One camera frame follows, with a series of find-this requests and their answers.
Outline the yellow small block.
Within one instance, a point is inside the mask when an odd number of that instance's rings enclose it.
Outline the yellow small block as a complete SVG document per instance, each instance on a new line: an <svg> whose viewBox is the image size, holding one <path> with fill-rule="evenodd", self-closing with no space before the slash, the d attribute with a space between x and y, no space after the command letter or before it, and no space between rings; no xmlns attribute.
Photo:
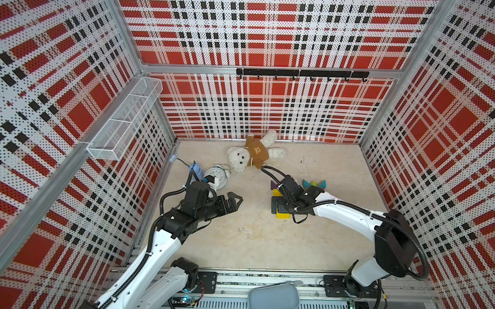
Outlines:
<svg viewBox="0 0 495 309"><path fill-rule="evenodd" d="M276 218L277 219L290 219L291 218L291 215L290 214L277 213L276 214Z"/></svg>

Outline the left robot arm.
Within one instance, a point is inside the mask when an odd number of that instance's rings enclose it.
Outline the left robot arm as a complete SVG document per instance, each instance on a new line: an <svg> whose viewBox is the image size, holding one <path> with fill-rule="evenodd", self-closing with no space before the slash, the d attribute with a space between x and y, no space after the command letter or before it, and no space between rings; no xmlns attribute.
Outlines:
<svg viewBox="0 0 495 309"><path fill-rule="evenodd" d="M201 222L208 225L236 212L243 198L233 192L218 195L210 176L200 180L193 171L183 188L161 200L178 194L185 195L180 205L152 223L146 250L98 300L86 301L78 309L160 309L178 292L194 290L198 266L188 259L177 259L162 278L156 276L186 239L201 230Z"/></svg>

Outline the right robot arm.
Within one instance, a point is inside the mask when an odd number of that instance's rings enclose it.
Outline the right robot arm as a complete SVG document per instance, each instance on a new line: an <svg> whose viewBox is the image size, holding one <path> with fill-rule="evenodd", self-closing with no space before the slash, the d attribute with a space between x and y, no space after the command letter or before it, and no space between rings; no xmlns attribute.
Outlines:
<svg viewBox="0 0 495 309"><path fill-rule="evenodd" d="M373 284L380 288L379 282L390 276L410 276L415 280L429 277L427 254L401 212L364 209L323 188L312 185L304 188L291 176L271 166L262 166L261 171L277 185L284 199L283 205L294 223L305 222L296 219L300 215L329 219L373 243L373 254L354 262L344 276L342 287L349 297L364 296Z"/></svg>

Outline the white alarm clock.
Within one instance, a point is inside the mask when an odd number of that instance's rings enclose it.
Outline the white alarm clock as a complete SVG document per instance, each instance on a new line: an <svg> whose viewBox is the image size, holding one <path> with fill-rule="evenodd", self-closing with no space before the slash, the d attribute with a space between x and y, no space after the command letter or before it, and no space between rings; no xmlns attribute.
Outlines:
<svg viewBox="0 0 495 309"><path fill-rule="evenodd" d="M227 164L215 164L204 173L204 176L212 176L214 178L212 183L214 184L215 190L220 191L228 184L230 170L231 169Z"/></svg>

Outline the white teddy bear brown shirt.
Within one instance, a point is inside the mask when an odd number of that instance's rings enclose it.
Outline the white teddy bear brown shirt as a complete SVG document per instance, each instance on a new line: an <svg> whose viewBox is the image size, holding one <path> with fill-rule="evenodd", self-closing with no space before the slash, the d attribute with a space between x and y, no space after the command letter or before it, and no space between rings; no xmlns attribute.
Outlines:
<svg viewBox="0 0 495 309"><path fill-rule="evenodd" d="M244 146L230 147L227 151L229 167L240 173L247 168L260 169L268 160L280 160L287 156L283 148L273 147L278 139L275 130L269 130L263 137L256 138L249 134Z"/></svg>

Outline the grey pouch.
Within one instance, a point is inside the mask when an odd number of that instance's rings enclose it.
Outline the grey pouch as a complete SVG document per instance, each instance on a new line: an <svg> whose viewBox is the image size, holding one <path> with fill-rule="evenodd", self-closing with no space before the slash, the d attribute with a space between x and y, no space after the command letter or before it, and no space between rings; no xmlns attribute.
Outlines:
<svg viewBox="0 0 495 309"><path fill-rule="evenodd" d="M252 289L248 294L248 309L298 309L300 297L292 282Z"/></svg>

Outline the black hook rail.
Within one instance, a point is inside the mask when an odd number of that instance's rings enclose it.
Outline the black hook rail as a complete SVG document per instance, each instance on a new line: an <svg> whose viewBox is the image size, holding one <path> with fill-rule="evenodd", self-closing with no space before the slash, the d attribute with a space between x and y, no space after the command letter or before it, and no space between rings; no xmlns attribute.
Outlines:
<svg viewBox="0 0 495 309"><path fill-rule="evenodd" d="M366 71L324 71L324 70L309 70L309 69L296 69L296 70L288 70L288 69L251 69L251 68L237 68L236 69L237 76L249 76L249 77L307 77L307 78L334 78L334 79L361 79L365 81L369 78L370 72Z"/></svg>

